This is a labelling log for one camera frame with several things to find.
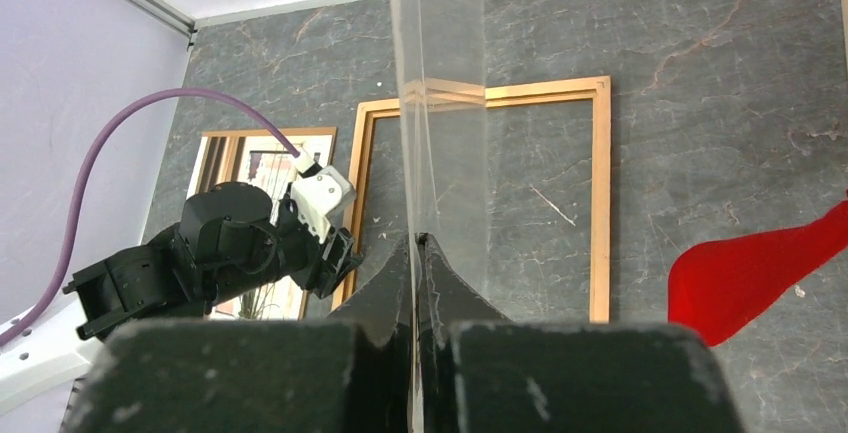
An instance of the gray marble wall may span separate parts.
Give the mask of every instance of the gray marble wall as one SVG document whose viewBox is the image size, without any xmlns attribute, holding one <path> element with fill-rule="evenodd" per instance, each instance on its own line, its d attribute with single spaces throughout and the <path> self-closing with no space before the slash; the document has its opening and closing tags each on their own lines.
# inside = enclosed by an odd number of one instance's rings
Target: gray marble wall
<svg viewBox="0 0 848 433">
<path fill-rule="evenodd" d="M 486 11 L 489 86 L 613 78 L 619 320 L 664 319 L 667 272 L 686 248 L 807 222 L 844 198 L 848 131 L 840 122 L 848 89 L 839 0 L 486 0 Z M 186 85 L 235 95 L 281 126 L 338 126 L 334 163 L 347 171 L 356 105 L 396 94 L 390 33 L 387 0 L 207 28 Z M 579 121 L 582 107 L 568 108 L 570 121 Z M 579 171 L 550 181 L 580 153 L 541 136 L 554 135 L 549 126 L 560 113 L 498 113 L 490 125 L 490 145 L 512 142 L 490 152 L 493 240 L 539 242 L 567 232 L 572 225 L 550 203 L 577 216 L 574 234 L 563 235 L 569 252 L 550 243 L 531 250 L 535 257 L 504 253 L 497 259 L 506 273 L 478 285 L 517 319 L 585 312 L 586 225 L 578 222 L 585 210 L 568 205 L 583 205 L 570 198 L 586 190 Z M 181 101 L 148 237 L 179 217 L 200 133 L 253 126 L 219 105 Z M 403 231 L 402 214 L 383 213 L 402 190 L 392 173 L 396 131 L 390 123 L 377 131 L 365 233 L 373 257 L 384 254 L 381 234 Z M 522 153 L 507 155 L 507 148 Z M 522 166 L 531 161 L 538 171 L 528 173 Z M 716 349 L 750 431 L 848 431 L 846 271 L 842 255 Z M 311 305 L 320 311 L 319 302 Z"/>
</svg>

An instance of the purple cable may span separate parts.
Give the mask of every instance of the purple cable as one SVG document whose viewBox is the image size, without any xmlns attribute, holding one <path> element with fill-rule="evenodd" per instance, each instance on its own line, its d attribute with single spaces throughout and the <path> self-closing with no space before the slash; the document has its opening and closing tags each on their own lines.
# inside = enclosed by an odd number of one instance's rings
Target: purple cable
<svg viewBox="0 0 848 433">
<path fill-rule="evenodd" d="M 20 335 L 24 330 L 32 326 L 32 324 L 35 323 L 35 320 L 37 320 L 38 317 L 44 313 L 47 307 L 50 306 L 50 303 L 53 302 L 53 298 L 56 297 L 56 294 L 59 293 L 59 290 L 62 288 L 62 283 L 64 282 L 65 275 L 68 272 L 68 266 L 71 263 L 71 253 L 74 251 L 74 242 L 76 241 L 77 236 L 77 226 L 79 225 L 80 211 L 82 210 L 82 197 L 85 193 L 85 185 L 88 183 L 88 177 L 91 176 L 91 169 L 94 167 L 94 161 L 97 159 L 97 155 L 100 153 L 103 145 L 106 144 L 106 140 L 109 139 L 109 136 L 112 135 L 112 133 L 118 128 L 118 126 L 121 125 L 121 123 L 124 122 L 124 120 L 132 116 L 138 110 L 158 101 L 182 96 L 209 98 L 238 108 L 242 112 L 246 113 L 247 116 L 250 116 L 264 126 L 265 129 L 274 136 L 274 138 L 278 139 L 280 143 L 282 143 L 283 146 L 291 152 L 292 156 L 295 158 L 300 156 L 300 152 L 297 148 L 295 148 L 285 135 L 280 133 L 280 130 L 262 116 L 261 113 L 251 108 L 250 105 L 217 91 L 207 90 L 204 88 L 174 88 L 147 95 L 124 108 L 120 113 L 115 115 L 115 117 L 112 118 L 102 130 L 100 130 L 100 134 L 98 134 L 97 138 L 94 139 L 94 143 L 92 143 L 91 148 L 88 149 L 88 153 L 86 153 L 85 159 L 82 162 L 82 167 L 77 175 L 77 182 L 74 185 L 74 192 L 71 196 L 71 210 L 68 212 L 68 221 L 65 223 L 65 238 L 62 242 L 62 249 L 59 252 L 59 264 L 56 265 L 56 271 L 53 273 L 53 278 L 50 279 L 50 284 L 47 285 L 47 290 L 44 291 L 44 294 L 41 295 L 41 298 L 39 298 L 38 302 L 32 307 L 29 313 L 24 315 L 18 323 L 12 325 L 11 328 L 0 333 L 0 347 L 5 346 L 15 337 Z"/>
</svg>

